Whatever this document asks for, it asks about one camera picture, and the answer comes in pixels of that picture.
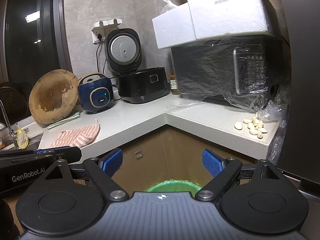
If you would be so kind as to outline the green lined trash bin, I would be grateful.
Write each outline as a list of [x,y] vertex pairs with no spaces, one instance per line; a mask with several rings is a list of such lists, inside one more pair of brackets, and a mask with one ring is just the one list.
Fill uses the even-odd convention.
[[200,185],[191,181],[171,179],[153,185],[146,192],[191,192],[194,195],[200,189]]

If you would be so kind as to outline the pink striped cloth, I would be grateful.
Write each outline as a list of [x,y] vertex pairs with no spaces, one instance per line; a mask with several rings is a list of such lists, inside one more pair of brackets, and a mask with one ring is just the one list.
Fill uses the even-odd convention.
[[50,145],[50,148],[63,146],[83,148],[95,141],[99,132],[100,124],[96,119],[95,124],[91,126],[61,131],[57,138]]

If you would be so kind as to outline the yellow-rimmed round scrubber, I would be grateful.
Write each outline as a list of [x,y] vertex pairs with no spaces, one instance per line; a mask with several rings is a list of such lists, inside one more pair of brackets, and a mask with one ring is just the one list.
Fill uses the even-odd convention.
[[29,138],[21,128],[17,130],[16,141],[19,149],[26,149],[29,144]]

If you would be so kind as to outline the green white striped cloth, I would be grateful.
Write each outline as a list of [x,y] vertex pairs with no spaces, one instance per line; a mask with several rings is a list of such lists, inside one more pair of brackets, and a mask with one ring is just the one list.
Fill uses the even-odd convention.
[[65,118],[65,119],[62,119],[62,120],[60,120],[60,121],[57,121],[57,122],[55,122],[55,123],[53,123],[53,124],[49,124],[49,125],[47,126],[47,129],[52,129],[52,128],[55,128],[55,127],[57,127],[57,126],[63,125],[63,124],[65,124],[65,123],[68,123],[68,122],[70,122],[70,121],[76,120],[76,119],[80,118],[80,116],[81,116],[81,113],[80,113],[80,112],[76,112],[76,113],[74,113],[73,115],[71,115],[71,116],[69,116],[69,117],[67,117],[67,118]]

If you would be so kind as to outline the peeled garlic cloves pile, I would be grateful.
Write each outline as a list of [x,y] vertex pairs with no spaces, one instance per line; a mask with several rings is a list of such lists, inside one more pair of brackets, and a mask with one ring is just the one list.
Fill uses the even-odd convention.
[[255,135],[258,139],[263,139],[264,135],[268,133],[263,121],[256,116],[253,118],[244,118],[242,121],[236,122],[234,128],[238,131],[246,128],[249,134]]

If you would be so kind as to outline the round wooden cutting board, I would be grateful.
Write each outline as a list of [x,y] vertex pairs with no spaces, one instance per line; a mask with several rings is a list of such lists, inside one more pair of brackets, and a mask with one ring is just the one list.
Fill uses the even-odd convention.
[[33,86],[29,109],[35,121],[53,124],[67,117],[78,101],[79,79],[63,69],[43,75]]

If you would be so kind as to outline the navy blue rice cooker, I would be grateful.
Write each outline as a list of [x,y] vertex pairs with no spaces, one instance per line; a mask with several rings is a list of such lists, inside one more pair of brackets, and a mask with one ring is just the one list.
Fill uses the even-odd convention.
[[81,107],[88,113],[104,111],[114,101],[111,79],[101,73],[82,77],[78,83],[78,98]]

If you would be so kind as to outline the glass jar orange lid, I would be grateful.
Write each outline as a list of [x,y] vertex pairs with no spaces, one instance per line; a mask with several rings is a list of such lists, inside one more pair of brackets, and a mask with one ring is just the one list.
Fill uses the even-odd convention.
[[174,74],[169,75],[170,78],[170,89],[171,93],[174,95],[178,94],[178,87],[177,87],[177,81],[176,76]]

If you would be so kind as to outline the black rice cooker open lid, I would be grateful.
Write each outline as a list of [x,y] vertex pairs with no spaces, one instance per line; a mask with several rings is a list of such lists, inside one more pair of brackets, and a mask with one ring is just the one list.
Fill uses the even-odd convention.
[[111,31],[105,46],[108,65],[118,74],[117,89],[124,101],[147,103],[169,93],[164,67],[140,69],[142,48],[135,30],[123,28]]

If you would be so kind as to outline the white styrofoam block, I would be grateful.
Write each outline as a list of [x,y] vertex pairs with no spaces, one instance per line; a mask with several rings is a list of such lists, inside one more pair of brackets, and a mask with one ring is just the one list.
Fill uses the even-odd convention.
[[188,3],[152,19],[158,49],[196,40]]

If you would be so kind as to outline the white foam box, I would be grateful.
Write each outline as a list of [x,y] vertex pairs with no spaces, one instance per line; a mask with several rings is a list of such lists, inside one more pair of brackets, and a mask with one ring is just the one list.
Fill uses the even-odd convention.
[[273,35],[280,29],[269,0],[188,0],[195,38]]

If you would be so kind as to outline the white wall socket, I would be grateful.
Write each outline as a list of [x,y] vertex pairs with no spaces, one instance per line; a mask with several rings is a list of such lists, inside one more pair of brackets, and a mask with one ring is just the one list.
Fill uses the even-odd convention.
[[107,35],[111,31],[118,29],[118,26],[122,23],[123,22],[120,18],[95,21],[91,30],[93,44],[99,44],[100,42],[104,42]]

